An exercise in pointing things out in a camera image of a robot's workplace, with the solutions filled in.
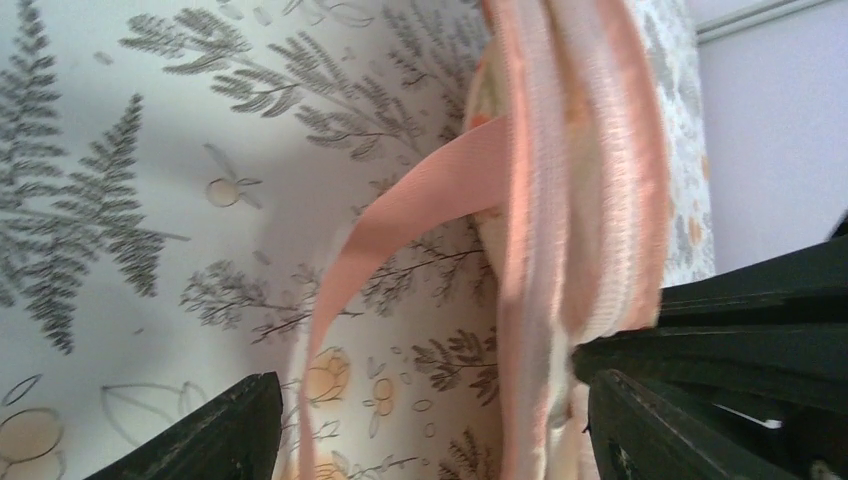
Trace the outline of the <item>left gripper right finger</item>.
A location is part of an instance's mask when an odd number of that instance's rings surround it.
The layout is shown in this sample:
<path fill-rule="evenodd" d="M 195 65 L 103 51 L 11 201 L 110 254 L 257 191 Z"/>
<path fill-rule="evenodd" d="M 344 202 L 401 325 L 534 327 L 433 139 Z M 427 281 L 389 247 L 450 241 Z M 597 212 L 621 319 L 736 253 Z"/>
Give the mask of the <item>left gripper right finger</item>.
<path fill-rule="evenodd" d="M 667 288 L 658 325 L 580 345 L 604 479 L 847 475 L 847 226 Z"/>

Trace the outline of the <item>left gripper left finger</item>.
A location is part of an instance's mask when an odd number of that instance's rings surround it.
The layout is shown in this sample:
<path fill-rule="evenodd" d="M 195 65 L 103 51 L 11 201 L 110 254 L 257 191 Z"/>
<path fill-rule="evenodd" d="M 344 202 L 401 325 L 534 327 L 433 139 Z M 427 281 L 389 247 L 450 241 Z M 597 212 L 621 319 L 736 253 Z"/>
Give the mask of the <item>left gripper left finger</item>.
<path fill-rule="evenodd" d="M 89 480 L 269 480 L 281 439 L 275 372 L 252 374 Z"/>

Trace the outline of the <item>peach floral mesh laundry bag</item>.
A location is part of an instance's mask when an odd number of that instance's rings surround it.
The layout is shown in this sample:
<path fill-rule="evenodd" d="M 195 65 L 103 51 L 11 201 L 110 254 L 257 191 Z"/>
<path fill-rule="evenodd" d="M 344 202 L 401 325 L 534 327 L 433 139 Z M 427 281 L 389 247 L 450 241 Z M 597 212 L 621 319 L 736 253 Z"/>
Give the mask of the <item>peach floral mesh laundry bag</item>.
<path fill-rule="evenodd" d="M 575 344 L 656 319 L 669 160 L 623 1 L 492 1 L 507 115 L 430 154 L 359 217 L 317 296 L 306 355 L 391 255 L 434 227 L 506 210 L 497 326 L 502 475 L 546 479 L 566 437 Z"/>

